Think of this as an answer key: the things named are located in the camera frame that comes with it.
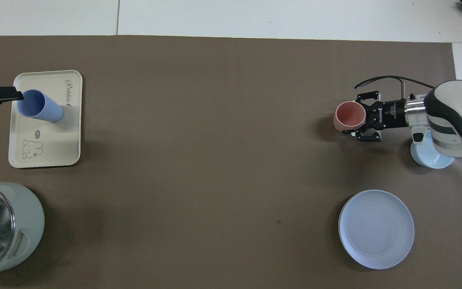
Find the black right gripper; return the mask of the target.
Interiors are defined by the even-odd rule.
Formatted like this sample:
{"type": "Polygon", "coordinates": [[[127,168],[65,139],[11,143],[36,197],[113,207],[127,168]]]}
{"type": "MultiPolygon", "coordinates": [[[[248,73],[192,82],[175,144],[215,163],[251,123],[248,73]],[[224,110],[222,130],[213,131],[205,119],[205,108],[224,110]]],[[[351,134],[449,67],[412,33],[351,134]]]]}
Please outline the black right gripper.
{"type": "Polygon", "coordinates": [[[380,101],[379,91],[371,91],[357,95],[355,100],[365,111],[377,111],[377,120],[367,121],[353,131],[353,136],[360,142],[380,142],[380,130],[389,128],[405,128],[409,126],[406,117],[407,100],[380,101]]]}

